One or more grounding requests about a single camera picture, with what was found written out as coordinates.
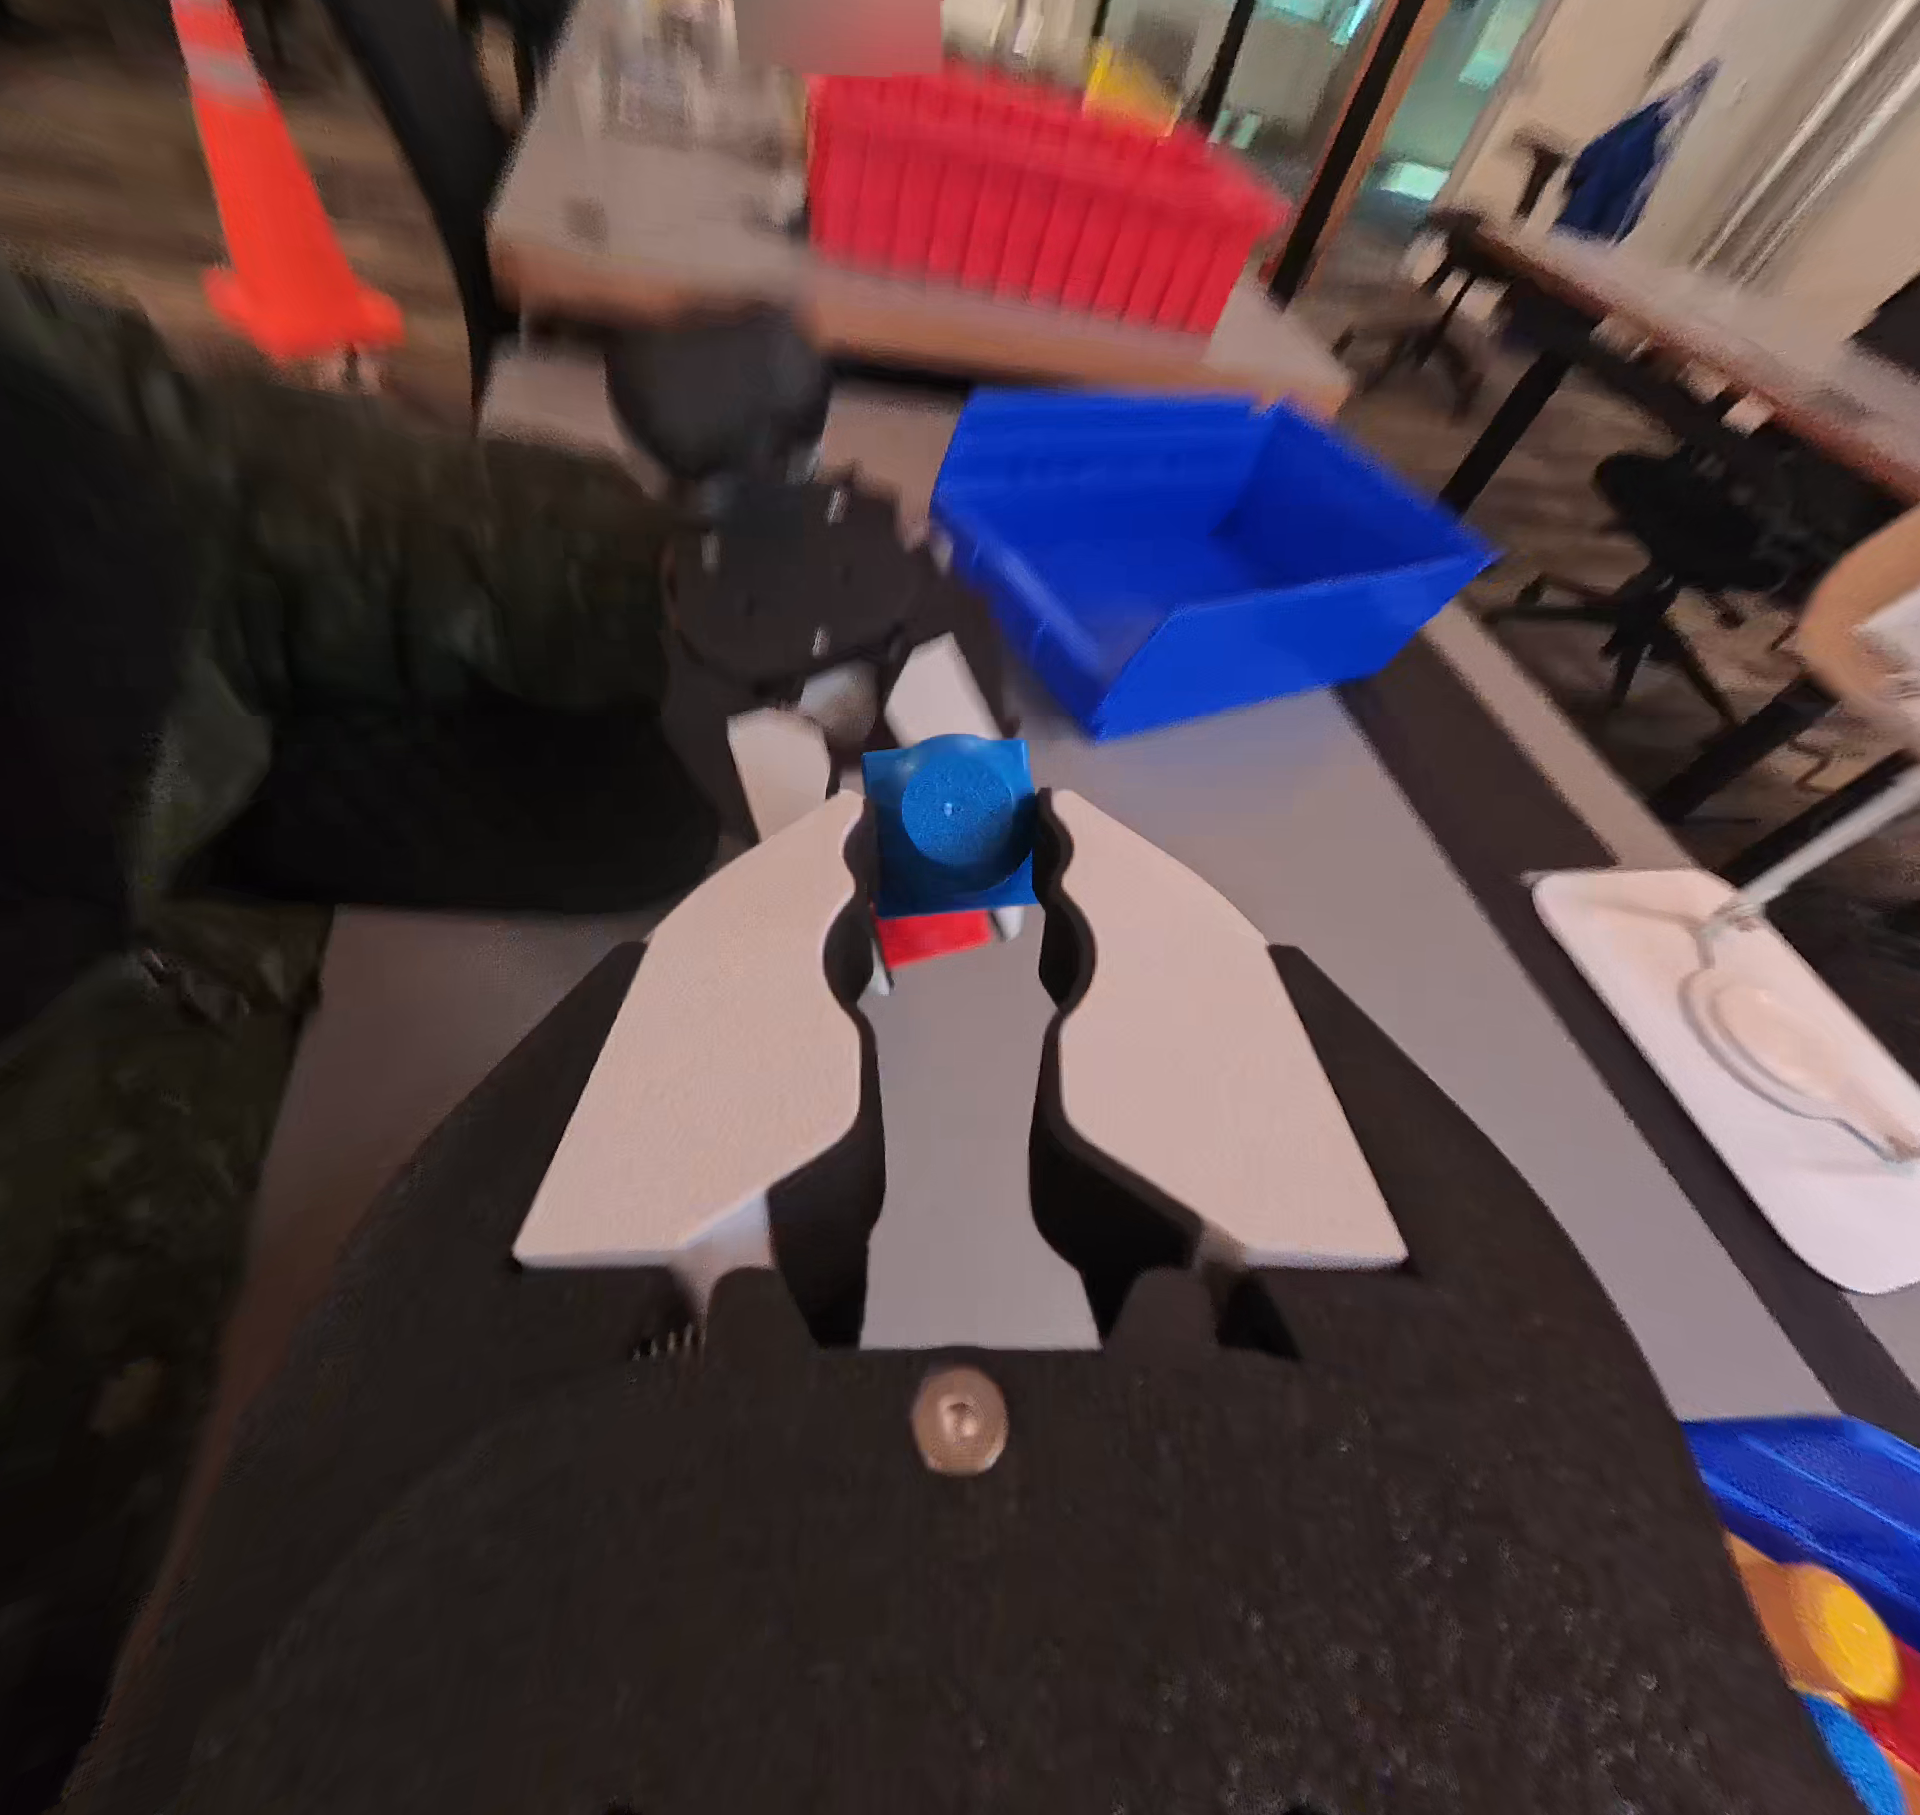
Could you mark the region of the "blue plastic bin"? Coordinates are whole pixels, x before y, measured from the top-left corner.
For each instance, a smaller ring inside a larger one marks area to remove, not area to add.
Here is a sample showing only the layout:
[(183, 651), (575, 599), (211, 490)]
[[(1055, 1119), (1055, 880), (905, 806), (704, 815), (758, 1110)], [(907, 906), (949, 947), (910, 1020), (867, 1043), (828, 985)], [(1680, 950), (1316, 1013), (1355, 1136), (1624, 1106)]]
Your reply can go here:
[(1096, 743), (1377, 676), (1494, 564), (1332, 426), (1231, 395), (976, 388), (931, 521)]
[(1836, 1572), (1917, 1655), (1917, 1454), (1851, 1418), (1683, 1426), (1721, 1533)]

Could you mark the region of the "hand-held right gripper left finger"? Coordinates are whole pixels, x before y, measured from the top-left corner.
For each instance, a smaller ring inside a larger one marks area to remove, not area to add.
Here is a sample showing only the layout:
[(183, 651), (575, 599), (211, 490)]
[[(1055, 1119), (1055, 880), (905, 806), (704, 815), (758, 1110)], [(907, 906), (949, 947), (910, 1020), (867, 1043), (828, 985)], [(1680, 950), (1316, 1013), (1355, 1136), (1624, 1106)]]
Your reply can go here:
[(868, 803), (831, 794), (662, 921), (516, 1231), (522, 1269), (665, 1269), (704, 1314), (759, 1268), (804, 1314), (863, 1311), (874, 846)]

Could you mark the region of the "clear plastic bag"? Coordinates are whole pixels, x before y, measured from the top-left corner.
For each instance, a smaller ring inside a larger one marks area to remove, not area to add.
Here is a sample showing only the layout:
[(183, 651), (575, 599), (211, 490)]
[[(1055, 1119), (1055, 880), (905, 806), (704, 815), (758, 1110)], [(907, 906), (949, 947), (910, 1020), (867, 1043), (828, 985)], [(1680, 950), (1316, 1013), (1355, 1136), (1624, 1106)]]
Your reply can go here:
[(594, 133), (748, 164), (754, 219), (787, 234), (804, 227), (797, 78), (747, 66), (690, 21), (604, 27), (588, 76), (585, 119)]

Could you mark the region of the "blue jacket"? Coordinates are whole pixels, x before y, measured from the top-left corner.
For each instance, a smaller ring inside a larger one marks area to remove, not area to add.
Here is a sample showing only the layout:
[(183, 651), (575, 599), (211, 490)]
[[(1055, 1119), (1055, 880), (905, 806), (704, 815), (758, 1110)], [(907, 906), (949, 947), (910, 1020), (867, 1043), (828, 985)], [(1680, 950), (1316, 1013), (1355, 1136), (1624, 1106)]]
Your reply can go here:
[(1605, 244), (1625, 240), (1717, 74), (1719, 60), (1703, 63), (1583, 147), (1567, 171), (1555, 232)]

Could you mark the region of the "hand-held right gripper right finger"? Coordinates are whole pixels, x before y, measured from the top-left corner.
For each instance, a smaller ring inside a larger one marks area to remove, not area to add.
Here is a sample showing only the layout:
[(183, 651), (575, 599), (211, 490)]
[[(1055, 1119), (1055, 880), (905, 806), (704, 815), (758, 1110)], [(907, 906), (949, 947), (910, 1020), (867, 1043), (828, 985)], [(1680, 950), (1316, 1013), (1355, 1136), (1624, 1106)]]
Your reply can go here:
[(1410, 1251), (1268, 941), (1195, 869), (1052, 788), (1038, 1121), (1181, 1262), (1389, 1271)]

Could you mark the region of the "red mega block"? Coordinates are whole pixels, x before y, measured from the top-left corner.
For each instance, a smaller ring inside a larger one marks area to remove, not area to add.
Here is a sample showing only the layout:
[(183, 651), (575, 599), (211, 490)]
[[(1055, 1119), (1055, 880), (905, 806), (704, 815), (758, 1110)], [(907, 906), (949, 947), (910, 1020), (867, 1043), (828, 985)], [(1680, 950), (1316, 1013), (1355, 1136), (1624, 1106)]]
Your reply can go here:
[(877, 918), (877, 951), (890, 976), (910, 966), (992, 947), (996, 941), (996, 918), (990, 911)]

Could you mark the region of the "black office chair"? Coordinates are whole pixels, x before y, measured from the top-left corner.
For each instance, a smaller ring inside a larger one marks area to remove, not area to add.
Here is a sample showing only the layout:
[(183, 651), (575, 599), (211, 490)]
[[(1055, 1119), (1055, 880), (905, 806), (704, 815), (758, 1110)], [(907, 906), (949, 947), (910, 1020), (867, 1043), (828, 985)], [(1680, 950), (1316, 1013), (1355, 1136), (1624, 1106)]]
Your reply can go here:
[(1734, 594), (1784, 587), (1804, 545), (1787, 522), (1764, 516), (1740, 494), (1692, 458), (1624, 451), (1593, 471), (1593, 487), (1611, 512), (1613, 532), (1632, 539), (1641, 567), (1611, 590), (1587, 587), (1553, 572), (1535, 575), (1486, 612), (1490, 628), (1596, 628), (1613, 678), (1603, 704), (1617, 716), (1645, 668), (1664, 668), (1723, 726), (1738, 716), (1671, 614), (1683, 596), (1707, 603), (1729, 628), (1740, 614)]
[(467, 335), (470, 402), (483, 407), (516, 313), (493, 282), (487, 217), (510, 141), (443, 0), (321, 0), (378, 105), (435, 224)]

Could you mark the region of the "orange traffic cone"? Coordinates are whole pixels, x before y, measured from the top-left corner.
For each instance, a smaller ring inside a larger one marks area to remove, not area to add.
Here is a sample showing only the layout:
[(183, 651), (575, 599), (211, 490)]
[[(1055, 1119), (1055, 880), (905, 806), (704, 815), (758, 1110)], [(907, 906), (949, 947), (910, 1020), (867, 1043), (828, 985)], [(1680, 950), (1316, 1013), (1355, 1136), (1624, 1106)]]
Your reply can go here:
[(228, 0), (168, 0), (228, 261), (206, 273), (222, 325), (279, 363), (368, 361), (403, 338), (358, 279)]

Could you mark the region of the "wooden post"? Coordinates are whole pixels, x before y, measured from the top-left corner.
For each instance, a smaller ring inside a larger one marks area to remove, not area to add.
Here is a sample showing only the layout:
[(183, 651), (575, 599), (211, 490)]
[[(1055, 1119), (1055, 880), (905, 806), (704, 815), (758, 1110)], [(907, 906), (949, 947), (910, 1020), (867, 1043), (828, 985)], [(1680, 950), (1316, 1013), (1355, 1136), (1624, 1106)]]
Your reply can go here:
[(1381, 0), (1358, 66), (1320, 147), (1305, 192), (1266, 277), (1286, 307), (1309, 289), (1326, 248), (1351, 214), (1398, 108), (1452, 0)]

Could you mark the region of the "green fleece jacket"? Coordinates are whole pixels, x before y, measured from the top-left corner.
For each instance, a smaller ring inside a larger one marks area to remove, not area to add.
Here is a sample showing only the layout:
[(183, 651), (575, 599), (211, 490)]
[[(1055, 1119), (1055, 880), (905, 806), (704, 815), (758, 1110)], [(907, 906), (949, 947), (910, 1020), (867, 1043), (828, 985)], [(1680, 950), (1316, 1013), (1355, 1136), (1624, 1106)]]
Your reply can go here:
[(4, 918), (4, 1810), (60, 1798), (166, 1563), (330, 927)]

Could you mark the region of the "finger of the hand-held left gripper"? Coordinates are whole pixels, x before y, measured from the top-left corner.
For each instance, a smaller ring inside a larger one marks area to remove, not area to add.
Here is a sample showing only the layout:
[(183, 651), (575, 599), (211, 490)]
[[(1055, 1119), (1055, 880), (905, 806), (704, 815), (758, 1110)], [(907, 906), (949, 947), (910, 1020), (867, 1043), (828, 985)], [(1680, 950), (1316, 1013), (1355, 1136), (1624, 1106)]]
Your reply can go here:
[(924, 746), (945, 737), (1004, 738), (954, 635), (931, 638), (907, 653), (884, 698), (884, 726), (898, 746)]
[(756, 709), (733, 716), (726, 738), (756, 836), (780, 834), (832, 793), (828, 738), (804, 710)]

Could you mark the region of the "red plastic bin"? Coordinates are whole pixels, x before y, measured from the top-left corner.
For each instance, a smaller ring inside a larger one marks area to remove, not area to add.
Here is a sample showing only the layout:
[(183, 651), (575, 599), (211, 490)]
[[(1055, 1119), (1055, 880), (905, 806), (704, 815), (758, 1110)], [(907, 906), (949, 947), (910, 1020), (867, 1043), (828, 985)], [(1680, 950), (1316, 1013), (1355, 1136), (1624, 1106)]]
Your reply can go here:
[(807, 240), (841, 267), (1208, 336), (1291, 221), (1191, 127), (1027, 80), (949, 64), (805, 94)]

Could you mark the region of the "pile of mega blocks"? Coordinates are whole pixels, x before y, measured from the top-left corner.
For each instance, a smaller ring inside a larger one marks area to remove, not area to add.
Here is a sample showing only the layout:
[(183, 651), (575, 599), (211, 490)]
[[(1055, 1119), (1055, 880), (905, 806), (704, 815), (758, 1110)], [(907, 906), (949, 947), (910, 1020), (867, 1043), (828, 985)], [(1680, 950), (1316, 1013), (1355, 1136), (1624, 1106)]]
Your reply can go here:
[(1917, 1810), (1917, 1655), (1836, 1572), (1726, 1533), (1764, 1638), (1862, 1810)]

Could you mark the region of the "blue mega block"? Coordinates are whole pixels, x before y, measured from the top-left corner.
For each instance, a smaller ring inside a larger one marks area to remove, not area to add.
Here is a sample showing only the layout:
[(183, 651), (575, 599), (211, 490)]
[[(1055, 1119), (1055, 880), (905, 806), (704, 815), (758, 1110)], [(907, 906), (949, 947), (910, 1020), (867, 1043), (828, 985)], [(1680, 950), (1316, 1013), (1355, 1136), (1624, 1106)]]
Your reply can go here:
[(862, 757), (877, 817), (881, 918), (999, 914), (1038, 903), (1039, 793), (1029, 746), (965, 732)]

